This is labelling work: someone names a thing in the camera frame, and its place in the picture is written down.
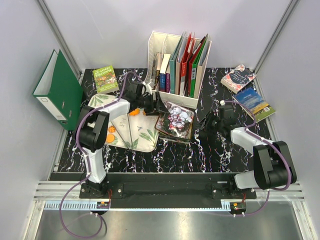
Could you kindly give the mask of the gold cookie tin base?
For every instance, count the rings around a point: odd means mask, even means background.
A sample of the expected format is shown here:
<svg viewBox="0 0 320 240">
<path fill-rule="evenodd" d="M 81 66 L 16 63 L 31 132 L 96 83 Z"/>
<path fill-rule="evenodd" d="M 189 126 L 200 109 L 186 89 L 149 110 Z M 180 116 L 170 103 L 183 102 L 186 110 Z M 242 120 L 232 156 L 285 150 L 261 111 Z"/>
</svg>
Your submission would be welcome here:
<svg viewBox="0 0 320 240">
<path fill-rule="evenodd" d="M 158 137 L 162 140 L 167 140 L 176 143 L 189 144 L 191 142 L 191 131 L 185 137 L 177 137 L 168 134 L 164 134 L 162 132 L 158 133 Z"/>
</svg>

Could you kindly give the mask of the gold tin lid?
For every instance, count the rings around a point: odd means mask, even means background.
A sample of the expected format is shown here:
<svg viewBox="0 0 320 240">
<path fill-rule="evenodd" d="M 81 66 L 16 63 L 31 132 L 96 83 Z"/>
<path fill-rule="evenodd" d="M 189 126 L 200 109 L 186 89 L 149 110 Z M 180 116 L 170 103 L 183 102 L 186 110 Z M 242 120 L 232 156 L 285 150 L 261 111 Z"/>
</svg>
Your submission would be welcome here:
<svg viewBox="0 0 320 240">
<path fill-rule="evenodd" d="M 162 134 L 186 138 L 192 128 L 195 113 L 173 102 L 165 101 L 167 113 L 161 113 L 155 124 L 155 129 Z"/>
</svg>

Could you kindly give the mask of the metal serving tongs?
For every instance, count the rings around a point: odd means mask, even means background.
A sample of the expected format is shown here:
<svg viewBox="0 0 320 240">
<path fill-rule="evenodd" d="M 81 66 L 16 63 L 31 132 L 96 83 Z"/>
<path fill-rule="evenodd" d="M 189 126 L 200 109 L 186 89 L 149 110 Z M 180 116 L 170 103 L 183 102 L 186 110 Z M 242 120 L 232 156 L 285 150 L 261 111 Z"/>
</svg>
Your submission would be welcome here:
<svg viewBox="0 0 320 240">
<path fill-rule="evenodd" d="M 113 133 L 115 140 L 112 145 L 119 148 L 130 149 L 132 137 L 128 116 L 125 114 L 117 117 L 111 121 L 111 125 L 115 127 L 115 132 Z"/>
</svg>

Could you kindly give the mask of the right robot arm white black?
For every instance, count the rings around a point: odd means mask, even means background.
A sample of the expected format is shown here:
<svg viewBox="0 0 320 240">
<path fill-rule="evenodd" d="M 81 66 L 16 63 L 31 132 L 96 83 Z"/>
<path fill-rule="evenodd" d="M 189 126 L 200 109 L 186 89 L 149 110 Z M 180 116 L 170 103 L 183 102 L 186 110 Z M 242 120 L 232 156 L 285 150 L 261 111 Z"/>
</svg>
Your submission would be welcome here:
<svg viewBox="0 0 320 240">
<path fill-rule="evenodd" d="M 207 136 L 220 134 L 253 156 L 253 170 L 236 174 L 227 185 L 230 197 L 239 198 L 245 189 L 284 191 L 296 183 L 297 174 L 287 143 L 265 139 L 238 123 L 231 105 L 219 106 L 217 113 L 208 112 L 198 129 Z"/>
</svg>

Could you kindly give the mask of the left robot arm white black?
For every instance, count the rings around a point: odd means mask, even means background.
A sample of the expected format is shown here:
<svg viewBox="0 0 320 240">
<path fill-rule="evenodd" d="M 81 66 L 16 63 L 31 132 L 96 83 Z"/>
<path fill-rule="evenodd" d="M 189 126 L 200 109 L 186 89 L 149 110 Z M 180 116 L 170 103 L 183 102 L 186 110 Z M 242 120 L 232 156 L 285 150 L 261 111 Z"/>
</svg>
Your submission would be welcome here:
<svg viewBox="0 0 320 240">
<path fill-rule="evenodd" d="M 80 181 L 97 198 L 108 193 L 107 173 L 103 167 L 102 148 L 107 139 L 109 122 L 143 109 L 147 116 L 157 116 L 169 111 L 160 93 L 152 94 L 151 87 L 141 82 L 133 82 L 123 88 L 118 98 L 97 108 L 84 106 L 73 132 L 76 145 L 84 157 L 86 177 Z"/>
</svg>

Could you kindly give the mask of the orange fish shaped cookie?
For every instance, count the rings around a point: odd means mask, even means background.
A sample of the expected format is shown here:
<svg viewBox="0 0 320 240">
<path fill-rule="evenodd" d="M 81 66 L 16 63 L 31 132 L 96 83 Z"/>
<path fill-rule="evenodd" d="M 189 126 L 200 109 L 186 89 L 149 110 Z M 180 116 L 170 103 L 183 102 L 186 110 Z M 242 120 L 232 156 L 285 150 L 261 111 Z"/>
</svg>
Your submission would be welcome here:
<svg viewBox="0 0 320 240">
<path fill-rule="evenodd" d="M 135 110 L 129 113 L 130 116 L 137 116 L 140 113 L 140 109 L 136 108 Z"/>
</svg>

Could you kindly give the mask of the floral patterned serving tray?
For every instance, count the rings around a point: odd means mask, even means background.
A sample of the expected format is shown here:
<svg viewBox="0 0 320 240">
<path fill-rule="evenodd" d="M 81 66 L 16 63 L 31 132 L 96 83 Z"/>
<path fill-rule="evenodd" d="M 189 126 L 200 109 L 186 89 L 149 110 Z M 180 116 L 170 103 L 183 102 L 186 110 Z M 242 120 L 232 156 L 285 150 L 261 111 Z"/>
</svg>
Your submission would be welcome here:
<svg viewBox="0 0 320 240">
<path fill-rule="evenodd" d="M 155 129 L 156 122 L 158 120 L 157 116 L 147 116 L 143 109 L 140 109 L 140 113 L 136 116 L 128 116 L 129 129 L 132 138 L 132 144 L 130 150 L 136 150 L 139 152 L 149 153 L 156 148 L 159 132 Z M 108 124 L 108 128 L 112 126 L 111 121 Z"/>
</svg>

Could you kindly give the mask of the white desk file organizer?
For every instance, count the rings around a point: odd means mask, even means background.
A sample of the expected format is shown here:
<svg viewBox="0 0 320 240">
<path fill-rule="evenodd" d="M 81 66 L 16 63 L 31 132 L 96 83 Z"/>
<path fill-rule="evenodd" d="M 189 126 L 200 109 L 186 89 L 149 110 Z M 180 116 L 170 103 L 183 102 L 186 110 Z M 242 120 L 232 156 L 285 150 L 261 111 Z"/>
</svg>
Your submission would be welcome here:
<svg viewBox="0 0 320 240">
<path fill-rule="evenodd" d="M 147 74 L 144 82 L 163 101 L 196 109 L 212 40 L 153 31 L 148 40 Z"/>
</svg>

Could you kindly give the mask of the orange cookie tray front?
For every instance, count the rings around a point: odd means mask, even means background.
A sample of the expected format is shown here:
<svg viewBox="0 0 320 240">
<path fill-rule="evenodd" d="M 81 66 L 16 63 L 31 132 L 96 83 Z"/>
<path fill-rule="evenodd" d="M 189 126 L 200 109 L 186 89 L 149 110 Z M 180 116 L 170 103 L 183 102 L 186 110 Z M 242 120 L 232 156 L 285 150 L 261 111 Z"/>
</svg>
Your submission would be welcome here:
<svg viewBox="0 0 320 240">
<path fill-rule="evenodd" d="M 114 126 L 110 126 L 110 127 L 108 128 L 108 132 L 109 132 L 109 133 L 115 133 L 115 132 L 116 132 L 116 128 L 115 128 Z"/>
</svg>

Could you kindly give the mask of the blue landscape cover book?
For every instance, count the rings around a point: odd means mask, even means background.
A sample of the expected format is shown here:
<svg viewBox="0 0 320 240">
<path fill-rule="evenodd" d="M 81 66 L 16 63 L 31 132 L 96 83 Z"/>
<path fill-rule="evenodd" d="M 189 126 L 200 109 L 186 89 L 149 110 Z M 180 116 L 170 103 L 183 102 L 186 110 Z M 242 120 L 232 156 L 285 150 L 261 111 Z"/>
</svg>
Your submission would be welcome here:
<svg viewBox="0 0 320 240">
<path fill-rule="evenodd" d="M 256 122 L 260 122 L 271 116 L 276 110 L 271 107 L 252 87 L 248 87 L 232 97 L 236 102 L 245 106 L 243 108 L 252 119 L 254 115 Z"/>
</svg>

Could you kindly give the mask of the green treehouse paperback book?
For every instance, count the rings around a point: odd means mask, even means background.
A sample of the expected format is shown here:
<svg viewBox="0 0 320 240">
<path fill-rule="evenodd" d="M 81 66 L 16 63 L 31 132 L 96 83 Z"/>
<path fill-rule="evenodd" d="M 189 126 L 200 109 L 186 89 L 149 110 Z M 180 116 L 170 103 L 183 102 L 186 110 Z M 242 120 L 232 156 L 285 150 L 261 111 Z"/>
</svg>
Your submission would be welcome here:
<svg viewBox="0 0 320 240">
<path fill-rule="evenodd" d="M 98 94 L 108 94 L 119 90 L 112 65 L 93 70 L 93 78 Z"/>
</svg>

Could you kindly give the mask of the floral cover paperback book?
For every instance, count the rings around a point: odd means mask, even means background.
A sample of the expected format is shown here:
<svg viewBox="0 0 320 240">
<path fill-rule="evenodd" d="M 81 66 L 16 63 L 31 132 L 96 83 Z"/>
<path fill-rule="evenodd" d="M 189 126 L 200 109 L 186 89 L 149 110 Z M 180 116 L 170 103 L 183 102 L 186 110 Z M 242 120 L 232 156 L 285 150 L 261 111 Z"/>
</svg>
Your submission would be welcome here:
<svg viewBox="0 0 320 240">
<path fill-rule="evenodd" d="M 257 74 L 243 64 L 232 68 L 229 73 L 222 77 L 220 83 L 237 94 L 257 77 Z"/>
</svg>

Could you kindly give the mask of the green lever arch binder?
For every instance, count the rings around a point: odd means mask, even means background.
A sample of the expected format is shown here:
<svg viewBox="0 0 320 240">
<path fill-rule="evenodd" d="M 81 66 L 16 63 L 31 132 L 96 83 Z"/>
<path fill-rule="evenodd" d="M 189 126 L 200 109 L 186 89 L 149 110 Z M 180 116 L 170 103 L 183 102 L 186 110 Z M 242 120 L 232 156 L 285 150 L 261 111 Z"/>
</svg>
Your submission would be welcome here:
<svg viewBox="0 0 320 240">
<path fill-rule="evenodd" d="M 52 51 L 32 95 L 65 130 L 75 130 L 83 89 L 61 51 Z"/>
</svg>

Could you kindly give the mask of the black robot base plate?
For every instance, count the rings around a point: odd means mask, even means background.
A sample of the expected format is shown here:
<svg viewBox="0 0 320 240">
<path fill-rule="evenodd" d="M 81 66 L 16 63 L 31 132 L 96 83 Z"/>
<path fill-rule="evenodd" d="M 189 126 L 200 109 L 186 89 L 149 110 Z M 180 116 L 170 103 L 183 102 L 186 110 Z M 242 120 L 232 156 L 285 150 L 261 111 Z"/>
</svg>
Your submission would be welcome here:
<svg viewBox="0 0 320 240">
<path fill-rule="evenodd" d="M 108 173 L 102 192 L 83 184 L 81 199 L 111 197 L 113 210 L 211 210 L 222 200 L 255 200 L 254 190 L 237 189 L 233 173 Z"/>
</svg>

